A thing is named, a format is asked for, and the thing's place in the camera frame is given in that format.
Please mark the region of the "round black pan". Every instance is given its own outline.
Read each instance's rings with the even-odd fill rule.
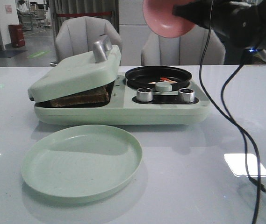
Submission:
[[[143,66],[131,69],[125,73],[127,84],[133,88],[148,87],[154,88],[155,84],[151,82],[160,82],[160,78],[165,77],[176,81],[173,83],[172,90],[186,88],[192,78],[190,72],[170,66]]]

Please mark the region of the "trash bin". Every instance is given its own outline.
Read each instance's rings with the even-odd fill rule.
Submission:
[[[25,46],[24,34],[22,32],[22,24],[8,25],[11,45],[14,48]]]

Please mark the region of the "lid handle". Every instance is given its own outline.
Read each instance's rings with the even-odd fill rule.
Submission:
[[[93,43],[93,55],[95,63],[100,63],[108,60],[106,51],[112,49],[112,43],[108,35],[101,35],[99,40]]]

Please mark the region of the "table surface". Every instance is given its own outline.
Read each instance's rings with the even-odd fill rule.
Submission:
[[[131,67],[120,67],[126,71]],[[183,66],[198,83],[198,66]],[[236,66],[204,66],[203,81],[220,103],[220,89]],[[45,200],[23,181],[25,153],[67,128],[38,121],[27,89],[51,67],[0,68],[0,224],[246,224],[256,188],[233,175],[224,154],[244,153],[238,130],[214,108],[201,123],[117,126],[132,133],[144,157],[123,190],[88,204]],[[225,92],[237,122],[255,139],[266,168],[266,66],[245,66]],[[266,177],[262,178],[266,186]],[[266,224],[266,194],[259,224]]]

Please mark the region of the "gray floor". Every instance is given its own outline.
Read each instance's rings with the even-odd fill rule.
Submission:
[[[25,46],[6,50],[26,50],[11,58],[0,58],[0,67],[48,67],[56,60],[51,28],[34,28],[24,32]]]

